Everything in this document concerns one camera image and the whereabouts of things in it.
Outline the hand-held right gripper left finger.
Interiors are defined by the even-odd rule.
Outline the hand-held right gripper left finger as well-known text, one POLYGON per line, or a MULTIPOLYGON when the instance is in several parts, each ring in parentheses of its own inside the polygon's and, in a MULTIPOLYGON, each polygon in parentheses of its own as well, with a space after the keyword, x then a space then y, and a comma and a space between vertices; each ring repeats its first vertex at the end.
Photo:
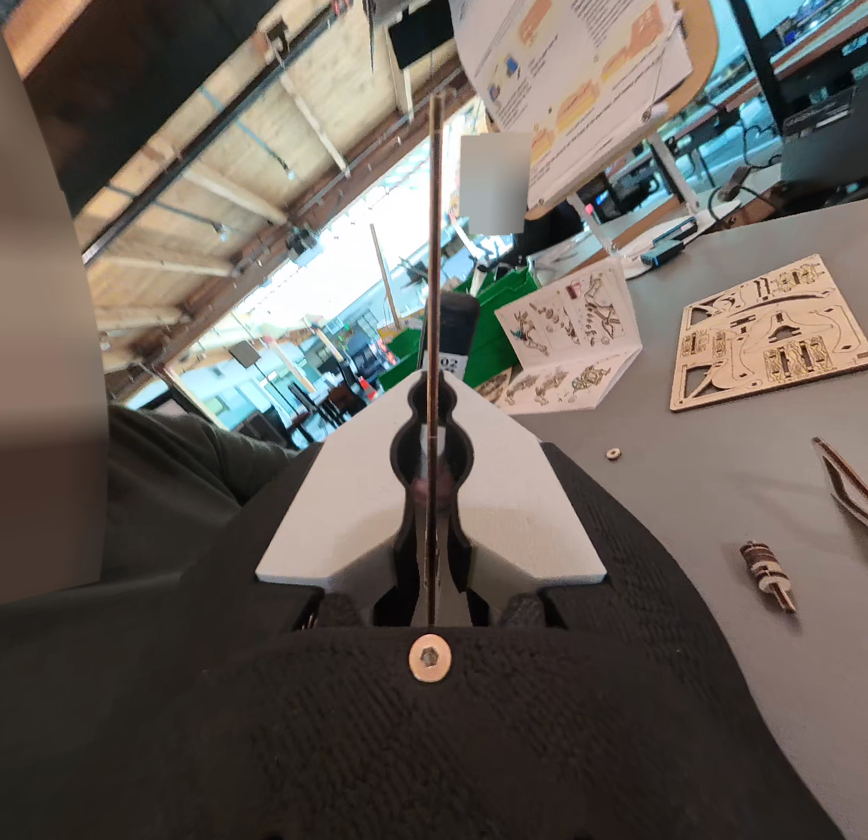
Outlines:
POLYGON ((396 588, 429 625, 429 565, 414 482, 428 467, 427 375, 414 371, 322 444, 255 568, 260 582, 317 587, 371 610, 396 588))

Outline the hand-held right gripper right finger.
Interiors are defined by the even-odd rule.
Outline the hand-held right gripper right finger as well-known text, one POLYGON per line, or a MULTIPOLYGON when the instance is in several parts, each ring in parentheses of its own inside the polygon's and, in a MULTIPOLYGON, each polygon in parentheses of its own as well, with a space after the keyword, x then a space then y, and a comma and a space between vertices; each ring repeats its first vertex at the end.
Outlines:
POLYGON ((601 583, 607 570, 541 441, 469 386, 440 377, 434 413, 434 625, 471 623, 468 595, 601 583))

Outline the cut-out wooden parts sheet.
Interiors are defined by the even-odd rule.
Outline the cut-out wooden parts sheet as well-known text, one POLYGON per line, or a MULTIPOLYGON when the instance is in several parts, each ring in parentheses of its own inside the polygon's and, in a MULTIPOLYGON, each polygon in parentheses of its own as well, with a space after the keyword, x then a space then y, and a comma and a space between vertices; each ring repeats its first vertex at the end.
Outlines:
POLYGON ((425 621, 436 623, 438 597, 439 543, 439 375, 441 311, 441 228, 442 228, 442 133, 443 94, 429 101, 429 264, 427 306, 427 398, 426 398, 426 525, 425 525, 425 621))

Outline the wooden axle assembly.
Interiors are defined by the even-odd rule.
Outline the wooden axle assembly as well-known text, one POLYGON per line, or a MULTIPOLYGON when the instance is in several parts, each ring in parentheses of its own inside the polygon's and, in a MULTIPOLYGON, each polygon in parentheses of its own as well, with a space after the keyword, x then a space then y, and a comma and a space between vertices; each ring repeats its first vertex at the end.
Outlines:
POLYGON ((758 590, 775 598, 785 613, 797 614, 791 580, 770 547, 763 542, 749 541, 740 547, 740 554, 758 590))

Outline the person's left forearm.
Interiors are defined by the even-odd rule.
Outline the person's left forearm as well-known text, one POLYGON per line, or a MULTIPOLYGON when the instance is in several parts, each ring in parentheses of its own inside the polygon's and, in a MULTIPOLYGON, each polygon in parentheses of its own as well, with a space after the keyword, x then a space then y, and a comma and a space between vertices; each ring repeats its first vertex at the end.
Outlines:
POLYGON ((108 408, 102 582, 182 572, 298 456, 192 415, 108 408))

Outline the square wooden parts sheet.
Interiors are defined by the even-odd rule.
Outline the square wooden parts sheet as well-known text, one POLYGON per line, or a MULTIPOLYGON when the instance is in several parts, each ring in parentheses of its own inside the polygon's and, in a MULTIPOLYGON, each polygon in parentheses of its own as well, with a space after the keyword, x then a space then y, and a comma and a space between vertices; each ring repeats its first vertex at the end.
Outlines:
POLYGON ((866 367, 866 336, 815 253, 684 308, 669 409, 686 412, 866 367))

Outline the green storage bins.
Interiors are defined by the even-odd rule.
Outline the green storage bins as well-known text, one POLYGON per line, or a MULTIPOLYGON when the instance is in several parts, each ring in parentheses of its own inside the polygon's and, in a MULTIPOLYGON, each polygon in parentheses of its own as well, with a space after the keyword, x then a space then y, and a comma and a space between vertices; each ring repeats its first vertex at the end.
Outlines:
MULTIPOLYGON (((514 338, 505 332, 495 311, 537 291, 537 288, 535 274, 527 267, 513 270, 498 281, 493 280, 491 273, 486 276, 478 296, 481 315, 463 377, 471 388, 478 388, 518 363, 514 338)), ((388 345, 397 363, 378 378, 378 384, 384 390, 392 389, 417 369, 421 333, 419 329, 405 329, 388 345)))

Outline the white instruction booklet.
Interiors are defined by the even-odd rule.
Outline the white instruction booklet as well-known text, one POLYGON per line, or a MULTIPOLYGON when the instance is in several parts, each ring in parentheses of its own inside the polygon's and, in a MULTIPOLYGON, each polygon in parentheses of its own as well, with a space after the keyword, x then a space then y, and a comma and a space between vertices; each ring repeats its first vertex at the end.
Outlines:
POLYGON ((642 351, 619 260, 583 267, 495 316, 520 364, 495 401, 512 416, 591 411, 642 351))

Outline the white clipboard stand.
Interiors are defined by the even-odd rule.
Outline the white clipboard stand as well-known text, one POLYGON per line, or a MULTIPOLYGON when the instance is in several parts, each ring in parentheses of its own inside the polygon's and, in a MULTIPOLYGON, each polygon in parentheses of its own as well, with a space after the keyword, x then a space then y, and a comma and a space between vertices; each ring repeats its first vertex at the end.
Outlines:
POLYGON ((691 235, 701 233, 703 227, 710 227, 712 220, 708 213, 700 209, 700 197, 689 185, 687 179, 678 169, 675 159, 671 155, 664 141, 657 132, 647 137, 651 152, 658 163, 662 176, 668 182, 674 198, 673 202, 681 202, 673 209, 665 203, 652 210, 645 217, 638 219, 622 230, 618 235, 613 232, 613 227, 623 225, 629 216, 623 216, 608 226, 602 226, 593 214, 588 213, 587 205, 575 192, 567 197, 567 202, 579 214, 584 226, 590 231, 592 237, 601 246, 601 250, 594 255, 587 255, 576 267, 566 270, 566 264, 560 264, 559 271, 562 274, 573 274, 593 265, 594 263, 609 258, 623 264, 623 270, 628 280, 639 276, 639 260, 643 252, 651 249, 655 239, 664 234, 664 226, 678 227, 676 233, 681 235, 685 232, 688 220, 695 220, 696 231, 691 235))

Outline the clipboard with instruction sheets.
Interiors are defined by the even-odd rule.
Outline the clipboard with instruction sheets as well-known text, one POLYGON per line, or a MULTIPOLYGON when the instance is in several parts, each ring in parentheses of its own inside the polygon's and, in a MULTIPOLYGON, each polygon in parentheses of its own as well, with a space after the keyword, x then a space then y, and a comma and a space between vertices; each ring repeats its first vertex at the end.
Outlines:
POLYGON ((681 111, 719 50, 709 0, 448 2, 494 129, 530 136, 530 210, 565 200, 681 111))

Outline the pointed engraved wooden part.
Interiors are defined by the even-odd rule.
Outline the pointed engraved wooden part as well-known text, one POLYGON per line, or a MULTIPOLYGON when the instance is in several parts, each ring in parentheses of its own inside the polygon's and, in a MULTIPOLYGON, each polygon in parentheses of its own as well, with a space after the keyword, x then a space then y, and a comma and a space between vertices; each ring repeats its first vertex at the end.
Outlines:
POLYGON ((811 446, 822 466, 830 495, 838 505, 867 527, 867 484, 841 455, 818 436, 811 446))

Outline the black computer box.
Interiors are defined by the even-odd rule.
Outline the black computer box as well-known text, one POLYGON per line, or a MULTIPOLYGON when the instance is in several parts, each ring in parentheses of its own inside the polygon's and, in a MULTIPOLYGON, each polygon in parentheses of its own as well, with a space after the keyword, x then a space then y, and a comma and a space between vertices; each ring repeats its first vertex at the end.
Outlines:
POLYGON ((866 80, 789 117, 782 131, 780 180, 789 202, 866 186, 866 80))

